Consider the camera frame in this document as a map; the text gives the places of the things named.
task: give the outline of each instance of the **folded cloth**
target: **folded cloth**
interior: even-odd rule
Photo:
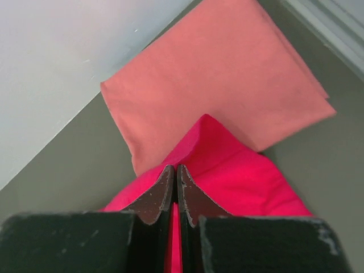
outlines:
[[[235,216],[311,216],[280,171],[242,145],[218,121],[202,116],[162,164],[139,176],[104,209],[130,205],[158,179],[167,164],[185,164],[195,183]],[[180,230],[173,207],[172,271],[180,269]]]
[[[203,0],[101,92],[137,175],[205,113],[255,151],[335,113],[256,0]]]

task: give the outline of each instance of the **fabric fold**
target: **fabric fold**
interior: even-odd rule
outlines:
[[[140,175],[104,211],[118,211],[142,195],[168,164],[185,164],[196,184],[235,216],[311,216],[280,171],[203,115],[161,164]],[[178,209],[173,208],[172,271],[180,270]]]
[[[255,151],[335,113],[256,0],[203,0],[101,92],[137,175],[205,113]]]

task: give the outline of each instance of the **folded towel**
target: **folded towel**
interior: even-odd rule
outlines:
[[[203,0],[101,92],[137,175],[205,113],[255,151],[335,113],[256,0]]]
[[[185,164],[195,183],[235,216],[311,216],[283,175],[265,156],[240,142],[208,115],[188,131],[162,164],[139,176],[103,211],[130,205],[168,164]],[[173,207],[171,272],[182,272],[177,206]]]

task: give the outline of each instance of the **white wall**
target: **white wall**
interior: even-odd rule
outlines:
[[[190,1],[0,1],[0,189]]]

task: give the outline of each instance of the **gray floor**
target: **gray floor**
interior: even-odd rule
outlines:
[[[337,231],[355,272],[364,272],[364,83],[298,21],[263,1],[330,95],[334,118],[266,154],[308,207]],[[0,191],[0,220],[18,211],[105,205],[134,178],[130,154],[98,95]]]

